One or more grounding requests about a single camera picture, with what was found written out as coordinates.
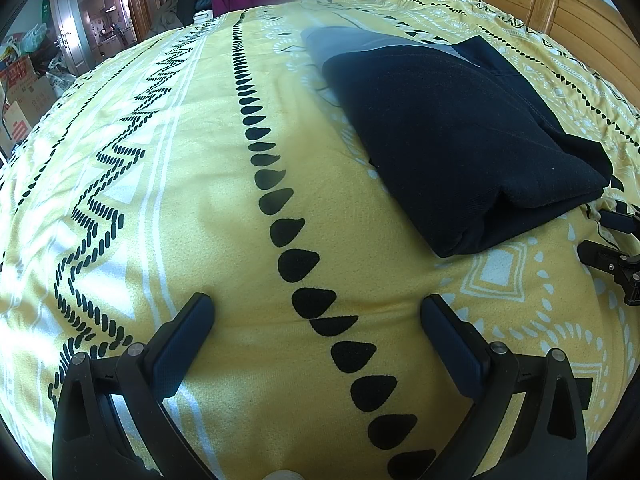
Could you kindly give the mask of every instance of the door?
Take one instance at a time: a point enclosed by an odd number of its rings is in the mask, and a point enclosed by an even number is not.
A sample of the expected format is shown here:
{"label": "door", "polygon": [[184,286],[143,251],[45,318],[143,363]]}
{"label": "door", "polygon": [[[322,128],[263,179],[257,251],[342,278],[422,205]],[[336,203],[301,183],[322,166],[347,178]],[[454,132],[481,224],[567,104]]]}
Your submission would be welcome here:
{"label": "door", "polygon": [[95,62],[82,27],[78,0],[51,0],[51,10],[69,72],[76,76],[88,72]]}

